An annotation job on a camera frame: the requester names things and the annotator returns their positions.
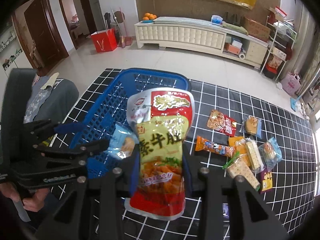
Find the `blue plastic basket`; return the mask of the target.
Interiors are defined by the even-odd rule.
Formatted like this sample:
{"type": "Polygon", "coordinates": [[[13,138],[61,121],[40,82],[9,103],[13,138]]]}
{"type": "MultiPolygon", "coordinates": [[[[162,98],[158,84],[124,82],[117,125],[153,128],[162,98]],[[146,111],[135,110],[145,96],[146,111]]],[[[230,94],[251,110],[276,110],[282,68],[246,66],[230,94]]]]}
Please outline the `blue plastic basket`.
{"type": "Polygon", "coordinates": [[[86,128],[75,134],[70,148],[99,139],[106,139],[110,144],[116,123],[135,133],[126,117],[129,97],[159,87],[178,88],[190,92],[189,81],[180,74],[137,68],[121,72],[90,108],[82,122],[86,128]]]}

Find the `plate of oranges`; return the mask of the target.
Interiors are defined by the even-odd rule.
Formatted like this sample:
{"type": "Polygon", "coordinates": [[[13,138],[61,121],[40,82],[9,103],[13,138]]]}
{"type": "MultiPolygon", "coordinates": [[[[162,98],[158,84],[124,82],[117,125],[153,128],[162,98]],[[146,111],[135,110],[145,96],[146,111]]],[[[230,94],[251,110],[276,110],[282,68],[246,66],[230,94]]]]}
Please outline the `plate of oranges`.
{"type": "Polygon", "coordinates": [[[143,16],[142,22],[143,23],[152,23],[156,18],[157,18],[157,15],[147,12],[143,16]]]}

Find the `grey queen print cushion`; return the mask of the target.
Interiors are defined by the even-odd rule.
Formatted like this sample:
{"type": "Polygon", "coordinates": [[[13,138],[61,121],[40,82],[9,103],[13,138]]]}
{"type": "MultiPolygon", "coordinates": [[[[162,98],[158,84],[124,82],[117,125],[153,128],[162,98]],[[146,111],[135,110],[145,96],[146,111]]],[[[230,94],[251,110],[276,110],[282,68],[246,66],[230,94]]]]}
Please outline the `grey queen print cushion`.
{"type": "Polygon", "coordinates": [[[23,122],[26,124],[49,119],[62,122],[78,98],[79,91],[76,85],[61,78],[60,73],[42,77],[36,75],[23,122]]]}

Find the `green-end cracker pack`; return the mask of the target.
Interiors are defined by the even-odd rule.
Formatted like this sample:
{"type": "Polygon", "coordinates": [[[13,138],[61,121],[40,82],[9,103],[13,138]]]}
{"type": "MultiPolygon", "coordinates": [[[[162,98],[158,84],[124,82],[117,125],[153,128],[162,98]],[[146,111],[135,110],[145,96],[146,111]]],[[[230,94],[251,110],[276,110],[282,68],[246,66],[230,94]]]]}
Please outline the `green-end cracker pack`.
{"type": "Polygon", "coordinates": [[[260,183],[247,166],[247,164],[241,159],[240,153],[236,152],[231,159],[222,167],[226,170],[231,178],[235,178],[238,175],[243,176],[249,184],[258,191],[260,189],[260,183]]]}

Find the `cardboard box on cabinet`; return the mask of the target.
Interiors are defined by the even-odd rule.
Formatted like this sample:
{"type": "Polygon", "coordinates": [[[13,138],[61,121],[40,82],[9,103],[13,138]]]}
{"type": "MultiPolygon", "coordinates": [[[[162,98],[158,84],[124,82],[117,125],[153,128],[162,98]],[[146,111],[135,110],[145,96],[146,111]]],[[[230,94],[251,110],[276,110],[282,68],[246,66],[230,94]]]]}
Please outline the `cardboard box on cabinet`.
{"type": "Polygon", "coordinates": [[[244,28],[247,30],[248,34],[262,40],[264,42],[268,41],[271,29],[259,22],[252,19],[244,19],[244,28]]]}

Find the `red paper bag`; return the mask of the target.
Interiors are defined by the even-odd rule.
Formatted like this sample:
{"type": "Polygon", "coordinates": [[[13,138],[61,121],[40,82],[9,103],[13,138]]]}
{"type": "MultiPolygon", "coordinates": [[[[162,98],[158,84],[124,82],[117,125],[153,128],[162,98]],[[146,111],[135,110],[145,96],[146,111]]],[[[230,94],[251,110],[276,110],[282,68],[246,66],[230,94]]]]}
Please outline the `red paper bag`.
{"type": "Polygon", "coordinates": [[[114,28],[96,31],[90,37],[97,53],[114,51],[118,47],[114,28]]]}

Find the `red yellow tofu snack bag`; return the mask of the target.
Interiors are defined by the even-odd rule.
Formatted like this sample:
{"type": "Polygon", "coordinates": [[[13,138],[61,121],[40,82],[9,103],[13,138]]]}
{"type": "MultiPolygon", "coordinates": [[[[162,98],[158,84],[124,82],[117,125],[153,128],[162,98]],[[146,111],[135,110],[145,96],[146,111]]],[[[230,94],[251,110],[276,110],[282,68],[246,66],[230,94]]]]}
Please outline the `red yellow tofu snack bag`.
{"type": "Polygon", "coordinates": [[[129,97],[126,117],[139,141],[139,182],[125,208],[158,220],[175,220],[185,208],[183,142],[194,120],[194,97],[159,87],[129,97]]]}

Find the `red pizza snack bag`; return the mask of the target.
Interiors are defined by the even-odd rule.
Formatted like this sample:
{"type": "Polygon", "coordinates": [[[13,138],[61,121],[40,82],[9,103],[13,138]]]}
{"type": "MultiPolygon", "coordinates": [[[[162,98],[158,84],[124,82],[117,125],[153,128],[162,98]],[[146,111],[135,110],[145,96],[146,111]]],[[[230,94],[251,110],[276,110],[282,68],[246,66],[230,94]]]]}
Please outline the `red pizza snack bag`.
{"type": "Polygon", "coordinates": [[[207,127],[223,133],[227,136],[234,137],[236,133],[237,122],[222,112],[213,109],[207,121],[207,127]]]}

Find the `orange sausage stick pack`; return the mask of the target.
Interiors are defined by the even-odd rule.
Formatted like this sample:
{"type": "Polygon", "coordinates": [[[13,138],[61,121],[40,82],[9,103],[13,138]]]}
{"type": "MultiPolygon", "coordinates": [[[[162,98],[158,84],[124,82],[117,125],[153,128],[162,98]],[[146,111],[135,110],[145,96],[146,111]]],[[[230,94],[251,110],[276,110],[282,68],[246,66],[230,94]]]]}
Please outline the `orange sausage stick pack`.
{"type": "Polygon", "coordinates": [[[232,146],[220,145],[201,136],[197,136],[195,151],[208,151],[231,158],[235,153],[235,148],[232,146]]]}

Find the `white metal shelf rack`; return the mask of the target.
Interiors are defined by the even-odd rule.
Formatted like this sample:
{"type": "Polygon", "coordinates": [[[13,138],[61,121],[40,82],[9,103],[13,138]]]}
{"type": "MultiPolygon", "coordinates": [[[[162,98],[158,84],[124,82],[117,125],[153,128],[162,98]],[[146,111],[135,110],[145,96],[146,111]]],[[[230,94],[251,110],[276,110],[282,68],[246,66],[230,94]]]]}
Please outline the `white metal shelf rack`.
{"type": "Polygon", "coordinates": [[[287,21],[272,12],[267,17],[266,26],[270,29],[270,33],[260,73],[277,81],[293,55],[297,32],[293,20],[287,21]]]}

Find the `purple yellow chips bag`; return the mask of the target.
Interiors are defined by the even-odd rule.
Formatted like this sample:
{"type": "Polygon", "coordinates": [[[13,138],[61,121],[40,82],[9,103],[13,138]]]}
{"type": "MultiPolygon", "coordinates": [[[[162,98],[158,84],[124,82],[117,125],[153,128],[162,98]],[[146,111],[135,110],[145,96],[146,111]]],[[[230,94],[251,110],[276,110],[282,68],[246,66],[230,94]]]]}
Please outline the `purple yellow chips bag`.
{"type": "Polygon", "coordinates": [[[264,170],[260,173],[260,193],[265,193],[273,188],[273,176],[272,172],[264,170]]]}

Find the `light blue bread pack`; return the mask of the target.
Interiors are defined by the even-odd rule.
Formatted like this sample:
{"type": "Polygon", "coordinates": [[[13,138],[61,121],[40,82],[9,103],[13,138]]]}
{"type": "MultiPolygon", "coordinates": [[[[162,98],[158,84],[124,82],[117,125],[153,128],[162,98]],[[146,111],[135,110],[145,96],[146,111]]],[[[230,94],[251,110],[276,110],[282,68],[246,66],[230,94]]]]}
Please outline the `light blue bread pack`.
{"type": "Polygon", "coordinates": [[[282,152],[275,137],[268,139],[267,142],[260,145],[258,150],[268,172],[271,172],[283,159],[282,152]]]}

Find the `pink gift bag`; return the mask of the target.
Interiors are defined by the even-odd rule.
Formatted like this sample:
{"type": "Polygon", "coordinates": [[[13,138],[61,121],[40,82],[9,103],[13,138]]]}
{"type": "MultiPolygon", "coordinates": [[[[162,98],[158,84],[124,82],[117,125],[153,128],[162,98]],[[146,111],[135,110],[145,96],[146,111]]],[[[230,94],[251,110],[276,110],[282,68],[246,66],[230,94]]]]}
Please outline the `pink gift bag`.
{"type": "Polygon", "coordinates": [[[290,96],[294,96],[295,92],[301,87],[299,75],[291,72],[288,72],[280,83],[283,90],[290,96]]]}

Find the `orange snack pouch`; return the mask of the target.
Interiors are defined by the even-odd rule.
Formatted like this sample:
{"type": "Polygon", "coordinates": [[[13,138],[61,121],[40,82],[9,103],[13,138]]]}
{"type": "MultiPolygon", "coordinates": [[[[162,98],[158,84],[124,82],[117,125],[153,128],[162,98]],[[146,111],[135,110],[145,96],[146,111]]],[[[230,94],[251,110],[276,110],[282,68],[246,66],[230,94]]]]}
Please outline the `orange snack pouch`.
{"type": "Polygon", "coordinates": [[[248,167],[251,166],[249,157],[247,155],[246,141],[244,137],[229,137],[229,146],[235,148],[235,152],[239,152],[240,158],[246,163],[248,167]]]}

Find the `clear soda cracker pack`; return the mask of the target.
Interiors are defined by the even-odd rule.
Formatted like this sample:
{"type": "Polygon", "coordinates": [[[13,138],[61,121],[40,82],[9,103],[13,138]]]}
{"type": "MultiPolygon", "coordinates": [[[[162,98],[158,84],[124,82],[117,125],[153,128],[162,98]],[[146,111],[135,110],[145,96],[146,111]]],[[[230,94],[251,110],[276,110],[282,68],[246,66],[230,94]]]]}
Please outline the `clear soda cracker pack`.
{"type": "Polygon", "coordinates": [[[264,163],[262,161],[256,142],[250,138],[246,138],[245,146],[249,161],[251,163],[252,171],[254,171],[255,173],[262,172],[264,170],[264,163]]]}

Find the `white TV cabinet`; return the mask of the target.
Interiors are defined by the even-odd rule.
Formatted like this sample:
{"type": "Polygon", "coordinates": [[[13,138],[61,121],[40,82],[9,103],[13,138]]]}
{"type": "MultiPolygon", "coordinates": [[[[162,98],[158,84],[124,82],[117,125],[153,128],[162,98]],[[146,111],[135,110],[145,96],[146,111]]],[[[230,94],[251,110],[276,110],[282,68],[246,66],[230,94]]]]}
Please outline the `white TV cabinet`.
{"type": "Polygon", "coordinates": [[[138,48],[157,44],[238,61],[259,69],[268,44],[238,31],[209,21],[183,17],[159,17],[153,22],[135,24],[138,48]]]}

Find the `blue cartoon bread pack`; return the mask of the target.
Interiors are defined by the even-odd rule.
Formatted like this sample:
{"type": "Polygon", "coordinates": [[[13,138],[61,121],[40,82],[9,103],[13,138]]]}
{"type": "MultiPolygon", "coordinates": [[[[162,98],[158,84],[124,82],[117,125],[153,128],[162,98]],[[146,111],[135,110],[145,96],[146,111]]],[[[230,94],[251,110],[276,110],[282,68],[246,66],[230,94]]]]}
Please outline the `blue cartoon bread pack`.
{"type": "Polygon", "coordinates": [[[242,121],[240,132],[246,133],[261,139],[262,138],[261,126],[262,126],[261,119],[251,115],[246,115],[242,121]]]}

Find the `light blue pastry pack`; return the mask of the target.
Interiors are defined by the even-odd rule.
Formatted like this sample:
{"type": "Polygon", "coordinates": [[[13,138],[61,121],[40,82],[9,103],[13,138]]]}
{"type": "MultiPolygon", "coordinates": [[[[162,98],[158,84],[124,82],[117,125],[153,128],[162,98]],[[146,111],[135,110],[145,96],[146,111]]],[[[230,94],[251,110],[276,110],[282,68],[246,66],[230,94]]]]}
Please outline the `light blue pastry pack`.
{"type": "Polygon", "coordinates": [[[106,152],[115,159],[123,160],[131,156],[135,145],[138,143],[139,141],[135,133],[122,124],[116,123],[106,152]]]}

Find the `blue tissue box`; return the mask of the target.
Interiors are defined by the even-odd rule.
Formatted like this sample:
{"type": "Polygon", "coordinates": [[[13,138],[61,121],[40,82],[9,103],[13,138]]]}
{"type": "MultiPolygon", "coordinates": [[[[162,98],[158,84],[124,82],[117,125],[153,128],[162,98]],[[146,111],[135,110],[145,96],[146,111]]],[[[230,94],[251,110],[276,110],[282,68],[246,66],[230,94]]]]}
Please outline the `blue tissue box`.
{"type": "Polygon", "coordinates": [[[212,15],[211,17],[211,23],[215,25],[222,25],[223,18],[219,15],[212,15]]]}

